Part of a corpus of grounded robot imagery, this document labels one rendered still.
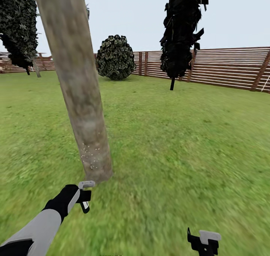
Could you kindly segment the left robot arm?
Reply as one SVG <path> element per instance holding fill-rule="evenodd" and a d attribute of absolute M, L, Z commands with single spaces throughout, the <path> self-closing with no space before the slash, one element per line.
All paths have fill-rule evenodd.
<path fill-rule="evenodd" d="M 94 181 L 68 184 L 26 226 L 0 245 L 0 256 L 46 256 L 64 217 L 76 203 L 89 202 Z"/>

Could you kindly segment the pesticide atomizer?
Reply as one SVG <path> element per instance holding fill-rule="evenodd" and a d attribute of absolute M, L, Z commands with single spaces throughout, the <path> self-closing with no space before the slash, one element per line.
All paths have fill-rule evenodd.
<path fill-rule="evenodd" d="M 88 202 L 81 202 L 80 204 L 81 204 L 81 207 L 83 209 L 83 213 L 84 214 L 88 213 L 90 210 Z"/>

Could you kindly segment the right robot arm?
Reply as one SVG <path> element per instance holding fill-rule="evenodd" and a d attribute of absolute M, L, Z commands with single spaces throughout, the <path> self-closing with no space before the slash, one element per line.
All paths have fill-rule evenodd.
<path fill-rule="evenodd" d="M 217 242 L 222 239 L 221 234 L 206 230 L 200 230 L 200 237 L 187 233 L 188 242 L 191 243 L 192 249 L 199 252 L 199 256 L 218 255 Z"/>

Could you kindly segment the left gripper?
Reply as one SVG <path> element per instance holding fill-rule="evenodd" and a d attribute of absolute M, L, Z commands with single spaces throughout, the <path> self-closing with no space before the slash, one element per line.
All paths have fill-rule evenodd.
<path fill-rule="evenodd" d="M 82 197 L 81 199 L 78 201 L 78 203 L 81 203 L 81 202 L 89 202 L 90 201 L 90 198 L 91 198 L 91 191 L 90 190 L 80 190 L 82 192 Z"/>

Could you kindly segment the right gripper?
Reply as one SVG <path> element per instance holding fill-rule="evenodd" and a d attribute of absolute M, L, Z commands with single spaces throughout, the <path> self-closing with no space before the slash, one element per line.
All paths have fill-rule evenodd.
<path fill-rule="evenodd" d="M 192 249 L 197 250 L 199 252 L 199 256 L 201 256 L 202 253 L 209 253 L 213 256 L 218 255 L 218 244 L 217 241 L 208 239 L 208 245 L 202 244 L 200 237 L 193 236 L 189 232 L 187 233 L 188 236 L 188 242 L 191 243 Z"/>

